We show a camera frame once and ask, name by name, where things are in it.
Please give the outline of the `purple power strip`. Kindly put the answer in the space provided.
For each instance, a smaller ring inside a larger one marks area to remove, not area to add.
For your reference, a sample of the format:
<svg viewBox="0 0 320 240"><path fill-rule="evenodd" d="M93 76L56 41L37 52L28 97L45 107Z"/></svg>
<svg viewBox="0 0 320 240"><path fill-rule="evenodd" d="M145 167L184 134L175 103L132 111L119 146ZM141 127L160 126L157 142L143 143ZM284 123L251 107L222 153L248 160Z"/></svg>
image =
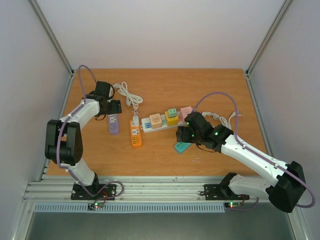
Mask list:
<svg viewBox="0 0 320 240"><path fill-rule="evenodd" d="M119 134L119 119L118 114L108 115L108 130L111 135Z"/></svg>

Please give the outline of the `teal power strip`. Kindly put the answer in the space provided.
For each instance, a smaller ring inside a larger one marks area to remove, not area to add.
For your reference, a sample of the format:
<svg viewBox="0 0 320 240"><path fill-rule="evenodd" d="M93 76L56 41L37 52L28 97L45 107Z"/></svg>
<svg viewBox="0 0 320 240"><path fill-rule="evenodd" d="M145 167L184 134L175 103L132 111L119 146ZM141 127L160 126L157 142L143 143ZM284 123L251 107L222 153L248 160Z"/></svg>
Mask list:
<svg viewBox="0 0 320 240"><path fill-rule="evenodd" d="M174 149L178 154L183 154L190 146L192 143L186 143L186 142L177 142L174 145Z"/></svg>

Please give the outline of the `yellow cube adapter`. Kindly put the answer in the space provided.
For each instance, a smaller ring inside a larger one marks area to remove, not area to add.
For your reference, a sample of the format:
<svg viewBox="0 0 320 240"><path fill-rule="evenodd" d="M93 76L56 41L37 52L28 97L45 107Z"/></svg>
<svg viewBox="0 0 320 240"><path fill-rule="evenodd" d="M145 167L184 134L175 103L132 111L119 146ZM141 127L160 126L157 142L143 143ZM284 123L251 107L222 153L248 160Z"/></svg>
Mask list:
<svg viewBox="0 0 320 240"><path fill-rule="evenodd" d="M165 121L166 121L166 125L169 127L169 126L175 126L179 123L179 116L176 115L174 117L169 117L169 113L168 111L165 111L164 113L165 115Z"/></svg>

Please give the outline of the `pink cube adapter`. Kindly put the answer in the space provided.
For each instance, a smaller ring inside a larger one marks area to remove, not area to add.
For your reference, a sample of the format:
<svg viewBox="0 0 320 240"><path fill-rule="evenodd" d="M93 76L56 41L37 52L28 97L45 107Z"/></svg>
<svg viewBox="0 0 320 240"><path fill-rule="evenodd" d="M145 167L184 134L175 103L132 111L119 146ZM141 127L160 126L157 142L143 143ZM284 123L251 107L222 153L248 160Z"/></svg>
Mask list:
<svg viewBox="0 0 320 240"><path fill-rule="evenodd" d="M182 107L179 111L179 118L182 123L185 122L185 118L193 111L191 106Z"/></svg>

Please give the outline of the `white charger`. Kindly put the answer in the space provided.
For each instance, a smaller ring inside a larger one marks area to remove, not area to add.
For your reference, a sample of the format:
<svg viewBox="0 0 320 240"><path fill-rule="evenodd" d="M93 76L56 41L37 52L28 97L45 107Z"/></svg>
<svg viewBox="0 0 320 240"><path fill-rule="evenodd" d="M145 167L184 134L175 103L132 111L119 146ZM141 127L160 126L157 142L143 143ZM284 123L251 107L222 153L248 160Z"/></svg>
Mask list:
<svg viewBox="0 0 320 240"><path fill-rule="evenodd" d="M132 126L133 127L138 127L140 124L139 124L139 117L137 115L134 115L132 117Z"/></svg>

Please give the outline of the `green plug adapter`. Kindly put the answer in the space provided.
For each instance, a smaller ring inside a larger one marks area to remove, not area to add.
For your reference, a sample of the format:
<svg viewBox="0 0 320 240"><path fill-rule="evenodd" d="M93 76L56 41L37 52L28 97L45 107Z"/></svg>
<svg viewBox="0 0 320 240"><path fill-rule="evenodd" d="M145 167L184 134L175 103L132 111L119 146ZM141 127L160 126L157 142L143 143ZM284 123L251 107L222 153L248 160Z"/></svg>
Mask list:
<svg viewBox="0 0 320 240"><path fill-rule="evenodd" d="M167 116L169 118L175 118L177 116L177 110L175 108L171 108L167 111Z"/></svg>

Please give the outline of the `orange power strip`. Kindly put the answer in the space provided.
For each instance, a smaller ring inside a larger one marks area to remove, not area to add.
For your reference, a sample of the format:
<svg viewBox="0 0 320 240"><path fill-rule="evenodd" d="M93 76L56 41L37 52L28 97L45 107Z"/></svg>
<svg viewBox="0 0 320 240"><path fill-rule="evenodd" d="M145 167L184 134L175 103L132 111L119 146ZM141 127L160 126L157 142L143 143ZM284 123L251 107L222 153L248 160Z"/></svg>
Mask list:
<svg viewBox="0 0 320 240"><path fill-rule="evenodd" d="M132 126L133 119L130 120L130 136L131 136L131 145L134 148L142 147L142 137L141 137L141 128L140 126Z"/></svg>

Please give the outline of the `peach cube adapter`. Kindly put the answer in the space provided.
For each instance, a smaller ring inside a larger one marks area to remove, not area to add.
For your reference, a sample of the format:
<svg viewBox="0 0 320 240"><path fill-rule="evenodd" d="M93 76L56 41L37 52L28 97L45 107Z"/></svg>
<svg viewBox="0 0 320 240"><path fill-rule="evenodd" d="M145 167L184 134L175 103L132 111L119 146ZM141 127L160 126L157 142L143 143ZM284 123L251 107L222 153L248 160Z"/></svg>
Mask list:
<svg viewBox="0 0 320 240"><path fill-rule="evenodd" d="M150 124L152 129L158 129L163 126L162 118L159 113L150 115L149 119L150 119Z"/></svg>

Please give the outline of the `white multicolour power strip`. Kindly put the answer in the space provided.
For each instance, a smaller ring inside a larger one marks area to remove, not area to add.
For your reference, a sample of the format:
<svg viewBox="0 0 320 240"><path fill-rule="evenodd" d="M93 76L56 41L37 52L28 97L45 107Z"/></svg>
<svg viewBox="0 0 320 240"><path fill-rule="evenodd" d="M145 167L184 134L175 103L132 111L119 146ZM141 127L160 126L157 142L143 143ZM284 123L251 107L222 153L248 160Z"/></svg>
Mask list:
<svg viewBox="0 0 320 240"><path fill-rule="evenodd" d="M160 116L161 119L161 127L157 127L157 128L152 128L152 120L151 117L145 117L141 119L141 124L140 124L140 129L145 133L152 133L152 132L157 132L157 131L162 131L162 130L168 130L168 129L173 129L173 128L177 128L180 126L187 126L187 124L181 120L180 118L180 111L177 112L177 119L178 122L177 124L173 124L173 125L168 125L167 124L167 119L166 119L166 115L165 114L159 114L156 113L156 115Z"/></svg>

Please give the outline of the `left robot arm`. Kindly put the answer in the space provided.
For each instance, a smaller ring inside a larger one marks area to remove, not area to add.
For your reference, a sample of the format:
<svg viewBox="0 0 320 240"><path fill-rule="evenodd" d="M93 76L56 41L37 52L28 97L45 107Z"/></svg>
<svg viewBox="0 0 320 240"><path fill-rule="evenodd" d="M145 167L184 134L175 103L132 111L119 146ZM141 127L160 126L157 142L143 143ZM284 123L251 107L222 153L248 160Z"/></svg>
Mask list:
<svg viewBox="0 0 320 240"><path fill-rule="evenodd" d="M114 93L110 83L97 81L95 90L85 94L73 111L46 125L45 157L68 172L89 199L96 199L104 188L83 158L82 129L93 117L110 113Z"/></svg>

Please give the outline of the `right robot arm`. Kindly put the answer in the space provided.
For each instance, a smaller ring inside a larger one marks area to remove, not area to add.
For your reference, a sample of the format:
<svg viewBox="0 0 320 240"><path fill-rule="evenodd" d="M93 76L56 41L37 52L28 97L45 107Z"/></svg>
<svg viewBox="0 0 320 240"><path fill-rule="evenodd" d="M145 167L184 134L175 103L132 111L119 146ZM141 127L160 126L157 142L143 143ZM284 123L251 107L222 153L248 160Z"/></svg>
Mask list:
<svg viewBox="0 0 320 240"><path fill-rule="evenodd" d="M255 171L259 177L244 177L230 172L220 182L225 199L235 195L268 198L277 209L291 213L306 190L303 167L273 158L254 148L229 128L212 126L204 116L194 111L184 119L186 125L176 131L178 142L204 146L210 152L236 159Z"/></svg>

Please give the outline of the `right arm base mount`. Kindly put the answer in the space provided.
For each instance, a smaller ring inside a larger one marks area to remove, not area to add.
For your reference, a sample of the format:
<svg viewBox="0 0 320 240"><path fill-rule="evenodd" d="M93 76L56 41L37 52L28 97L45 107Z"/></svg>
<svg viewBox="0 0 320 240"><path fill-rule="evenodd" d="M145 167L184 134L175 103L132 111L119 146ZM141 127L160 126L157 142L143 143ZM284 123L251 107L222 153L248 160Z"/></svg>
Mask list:
<svg viewBox="0 0 320 240"><path fill-rule="evenodd" d="M240 201L249 200L249 195L235 194L228 186L221 184L205 184L203 191L199 193L200 196L205 196L206 201L224 200L224 201Z"/></svg>

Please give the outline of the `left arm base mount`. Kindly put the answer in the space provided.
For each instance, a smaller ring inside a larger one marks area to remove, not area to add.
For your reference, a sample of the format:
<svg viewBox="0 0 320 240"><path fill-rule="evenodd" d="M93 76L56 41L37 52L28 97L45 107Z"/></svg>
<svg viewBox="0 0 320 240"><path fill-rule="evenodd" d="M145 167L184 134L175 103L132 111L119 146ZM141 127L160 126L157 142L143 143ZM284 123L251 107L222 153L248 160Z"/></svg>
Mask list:
<svg viewBox="0 0 320 240"><path fill-rule="evenodd" d="M87 190L85 190L81 185L74 184L70 199L74 201L80 200L98 200L98 199L107 199L107 200L114 200L115 195L117 193L117 185L116 184L109 184L105 186L103 190L99 192L99 190L103 187L103 184L99 184L96 189L91 186L86 186Z"/></svg>

